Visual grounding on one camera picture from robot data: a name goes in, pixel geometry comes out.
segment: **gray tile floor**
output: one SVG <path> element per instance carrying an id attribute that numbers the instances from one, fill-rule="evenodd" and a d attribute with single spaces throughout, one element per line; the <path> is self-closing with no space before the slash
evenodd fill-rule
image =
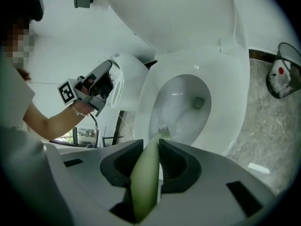
<path id="1" fill-rule="evenodd" d="M 265 77 L 271 64 L 250 59 L 251 78 L 246 117 L 241 132 L 226 155 L 278 194 L 292 181 L 301 158 L 301 90 L 283 99 L 272 97 Z M 134 136 L 134 112 L 125 112 L 118 143 Z M 255 163 L 264 174 L 248 167 Z"/>

